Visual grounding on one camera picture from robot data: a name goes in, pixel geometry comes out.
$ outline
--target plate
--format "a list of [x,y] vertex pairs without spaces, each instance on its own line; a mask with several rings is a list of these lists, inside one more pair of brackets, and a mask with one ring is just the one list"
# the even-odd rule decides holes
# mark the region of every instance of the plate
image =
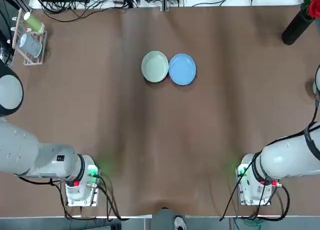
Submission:
[[143,76],[153,83],[162,81],[166,77],[168,69],[168,59],[160,51],[149,52],[141,63]]
[[173,56],[169,64],[169,75],[180,86],[190,84],[196,77],[197,68],[194,60],[187,54]]

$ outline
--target red rose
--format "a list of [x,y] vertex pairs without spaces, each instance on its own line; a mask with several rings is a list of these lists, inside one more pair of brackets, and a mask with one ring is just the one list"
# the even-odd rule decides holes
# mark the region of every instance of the red rose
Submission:
[[312,0],[309,6],[309,16],[320,18],[320,0]]

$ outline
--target person's foot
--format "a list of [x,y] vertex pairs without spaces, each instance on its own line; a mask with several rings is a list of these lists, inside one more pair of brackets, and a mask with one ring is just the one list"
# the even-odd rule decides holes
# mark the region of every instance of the person's foot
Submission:
[[185,220],[180,216],[176,216],[174,219],[174,228],[175,230],[187,230]]

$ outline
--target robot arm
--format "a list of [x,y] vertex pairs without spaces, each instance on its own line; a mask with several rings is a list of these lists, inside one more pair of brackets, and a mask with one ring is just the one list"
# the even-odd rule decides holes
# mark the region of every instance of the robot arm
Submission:
[[[316,71],[313,91],[316,95],[316,111],[319,107],[320,66]],[[237,168],[242,205],[259,205],[269,202],[272,180],[283,177],[301,177],[320,174],[320,124],[310,125],[296,137],[284,137],[263,148],[262,152],[246,155]]]
[[87,155],[62,144],[39,143],[31,133],[4,118],[17,111],[24,90],[19,77],[0,61],[0,172],[23,177],[60,178],[65,182],[69,205],[94,206],[98,189],[94,175],[99,174],[94,161]]

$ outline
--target drying rack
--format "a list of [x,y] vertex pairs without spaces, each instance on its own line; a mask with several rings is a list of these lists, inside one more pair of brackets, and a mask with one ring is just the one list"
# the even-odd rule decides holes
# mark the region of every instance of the drying rack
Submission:
[[[24,61],[23,61],[24,65],[26,66],[41,65],[44,61],[44,56],[45,56],[47,32],[44,31],[40,35],[37,35],[36,33],[32,32],[31,28],[28,28],[27,23],[24,21],[24,14],[21,9],[18,12],[18,17],[13,17],[12,20],[16,21],[15,27],[11,28],[11,30],[14,31],[12,48],[18,51],[24,57]],[[34,57],[33,55],[29,54],[26,50],[21,49],[19,47],[19,42],[23,34],[29,34],[36,41],[42,44],[42,50],[38,57]]]

